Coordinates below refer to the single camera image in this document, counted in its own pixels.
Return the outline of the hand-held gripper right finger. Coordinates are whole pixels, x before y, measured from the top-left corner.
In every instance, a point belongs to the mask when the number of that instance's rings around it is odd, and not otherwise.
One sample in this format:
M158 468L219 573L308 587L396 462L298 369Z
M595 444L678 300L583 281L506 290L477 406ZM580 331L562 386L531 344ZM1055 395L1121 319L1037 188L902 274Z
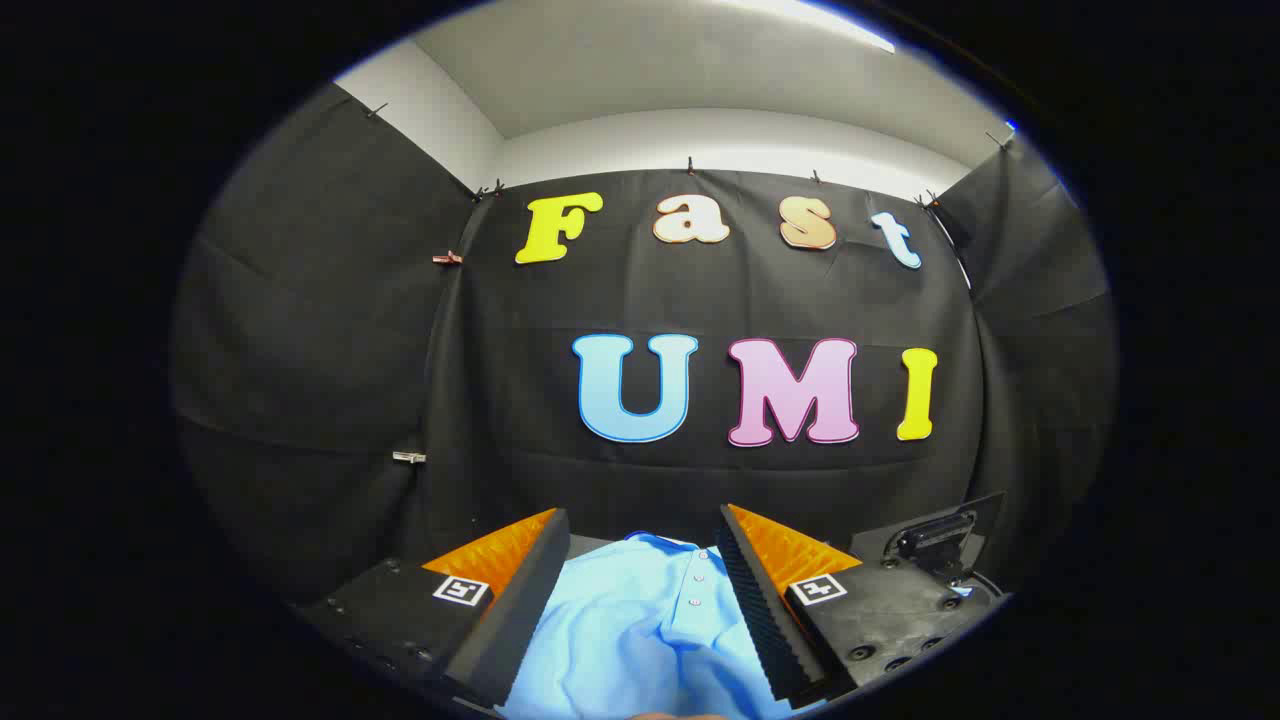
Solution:
M963 503L852 534L837 550L721 507L718 550L772 694L833 701L932 653L998 606L975 570L1000 503Z

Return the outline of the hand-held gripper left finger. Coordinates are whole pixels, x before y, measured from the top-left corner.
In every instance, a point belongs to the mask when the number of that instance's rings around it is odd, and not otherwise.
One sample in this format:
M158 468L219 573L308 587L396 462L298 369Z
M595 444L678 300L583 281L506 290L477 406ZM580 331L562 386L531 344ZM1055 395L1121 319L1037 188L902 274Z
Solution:
M506 705L570 550L548 509L428 562L384 559L298 610L365 666L428 698Z

